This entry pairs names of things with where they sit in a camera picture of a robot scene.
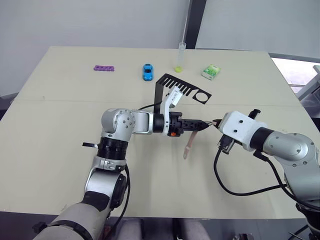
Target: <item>white table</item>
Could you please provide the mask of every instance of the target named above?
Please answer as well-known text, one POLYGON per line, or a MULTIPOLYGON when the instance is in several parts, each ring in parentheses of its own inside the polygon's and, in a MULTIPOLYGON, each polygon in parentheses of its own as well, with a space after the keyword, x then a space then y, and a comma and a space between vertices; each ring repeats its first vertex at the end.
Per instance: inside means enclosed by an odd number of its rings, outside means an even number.
MULTIPOLYGON (((172 49, 51 47, 0 121, 0 209, 59 214, 81 201, 97 153, 82 142, 99 141, 106 109, 152 104, 155 82, 164 73, 212 93, 205 105, 183 97, 174 111, 184 118, 212 120, 228 111, 248 114, 259 108, 258 120, 270 128, 305 134, 320 146, 318 130, 266 53, 188 50, 182 73, 172 70, 175 57, 172 49), (151 82, 141 76, 148 62, 155 68, 151 82), (210 63, 222 68, 213 81, 200 76, 210 63), (94 65, 114 65, 115 72, 96 72, 94 65)), ((126 216, 303 217, 279 189, 246 197, 224 192, 212 168, 221 133, 213 127, 198 133, 184 160, 189 136, 132 136, 126 155, 132 185, 126 216)), ((218 171, 235 192, 277 184, 269 166, 238 145, 229 156, 221 155, 218 171)))

